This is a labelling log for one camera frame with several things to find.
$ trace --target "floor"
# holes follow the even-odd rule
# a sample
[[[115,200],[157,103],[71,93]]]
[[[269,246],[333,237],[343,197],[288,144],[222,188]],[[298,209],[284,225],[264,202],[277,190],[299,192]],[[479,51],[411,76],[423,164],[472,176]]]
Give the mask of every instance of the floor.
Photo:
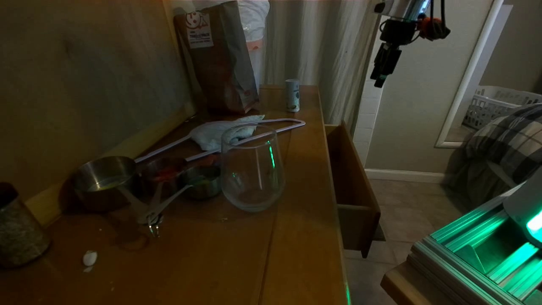
[[[386,241],[374,241],[367,258],[343,251],[352,305],[394,303],[379,286],[382,275],[401,264],[413,242],[460,217],[460,200],[437,183],[371,180]]]

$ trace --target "open drawer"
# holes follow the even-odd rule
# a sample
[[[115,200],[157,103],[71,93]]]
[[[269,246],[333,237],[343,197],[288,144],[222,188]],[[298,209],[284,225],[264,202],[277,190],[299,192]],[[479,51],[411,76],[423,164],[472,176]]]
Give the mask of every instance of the open drawer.
[[[342,246],[367,256],[377,229],[379,207],[345,127],[327,125],[325,129]]]

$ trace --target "wall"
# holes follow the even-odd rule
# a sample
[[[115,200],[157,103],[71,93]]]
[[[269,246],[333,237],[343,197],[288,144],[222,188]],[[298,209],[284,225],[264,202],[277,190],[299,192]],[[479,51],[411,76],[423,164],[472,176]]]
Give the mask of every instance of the wall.
[[[404,46],[384,85],[365,168],[445,171],[452,151],[433,144],[493,2],[445,3],[450,36]]]
[[[542,2],[513,2],[511,15],[494,48],[482,85],[542,93]]]
[[[169,2],[0,2],[0,180],[30,198],[191,110]]]

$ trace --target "clear glass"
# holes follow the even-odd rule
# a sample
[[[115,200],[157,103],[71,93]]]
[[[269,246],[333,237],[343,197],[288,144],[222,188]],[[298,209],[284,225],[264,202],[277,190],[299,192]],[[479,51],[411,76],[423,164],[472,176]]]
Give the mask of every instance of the clear glass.
[[[284,192],[284,170],[276,132],[269,127],[235,125],[222,136],[220,186],[244,212],[262,212]]]

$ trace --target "bed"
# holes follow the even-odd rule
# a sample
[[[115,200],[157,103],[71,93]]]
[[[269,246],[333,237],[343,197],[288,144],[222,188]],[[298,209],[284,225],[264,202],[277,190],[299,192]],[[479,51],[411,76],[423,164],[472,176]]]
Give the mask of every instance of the bed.
[[[448,188],[477,207],[525,181],[542,163],[542,105],[521,107],[474,132],[450,161]]]

